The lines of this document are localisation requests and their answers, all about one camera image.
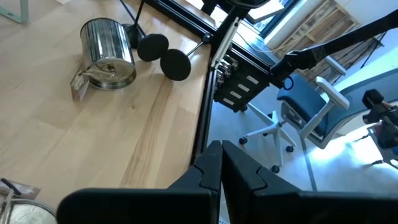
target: black round disc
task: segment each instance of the black round disc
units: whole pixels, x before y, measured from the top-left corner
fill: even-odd
[[[138,45],[137,54],[141,60],[151,62],[159,59],[169,48],[169,40],[163,34],[149,34]]]
[[[164,53],[160,58],[160,67],[167,78],[175,81],[182,81],[191,73],[191,61],[177,49],[169,49]]]

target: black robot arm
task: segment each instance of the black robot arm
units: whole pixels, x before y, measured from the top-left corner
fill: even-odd
[[[304,50],[294,50],[271,68],[271,74],[277,82],[283,82],[296,69],[311,69],[330,54],[343,50],[351,45],[367,40],[375,35],[398,27],[398,9],[387,16],[370,24],[353,30],[327,43],[309,47]]]

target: chair armrest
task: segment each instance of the chair armrest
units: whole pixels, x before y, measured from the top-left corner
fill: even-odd
[[[347,71],[343,66],[336,62],[331,56],[325,58],[325,62],[330,65],[331,69],[337,72],[339,75],[346,75]]]
[[[341,106],[342,108],[348,110],[349,101],[341,93],[339,93],[330,83],[328,83],[324,78],[317,77],[315,83],[322,88],[323,91],[329,96],[329,99],[333,104]]]

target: tin lid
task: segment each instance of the tin lid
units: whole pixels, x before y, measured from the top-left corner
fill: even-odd
[[[136,68],[132,63],[118,58],[104,58],[93,63],[87,71],[95,87],[115,89],[128,86],[136,78]]]

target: white office chair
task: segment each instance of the white office chair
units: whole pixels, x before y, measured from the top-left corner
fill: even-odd
[[[287,152],[293,152],[293,147],[296,146],[292,138],[282,129],[283,124],[288,122],[297,129],[301,138],[308,138],[317,147],[324,149],[337,130],[346,122],[341,120],[340,113],[344,113],[349,108],[349,101],[324,78],[317,77],[315,83],[318,85],[317,89],[322,89],[329,96],[327,102],[301,75],[292,75],[292,79],[294,81],[292,89],[279,90],[277,97],[278,100],[282,101],[281,116],[284,120],[279,121],[276,111],[265,115],[249,103],[248,107],[268,127],[249,133],[239,139],[240,144],[246,144],[248,137],[258,134],[264,136],[272,134],[279,157],[279,164],[271,168],[275,173],[278,173],[280,167],[283,166],[283,150],[280,148],[280,139],[283,138],[291,144],[291,146],[286,147]],[[333,107],[335,107],[335,110],[329,116],[328,113]]]

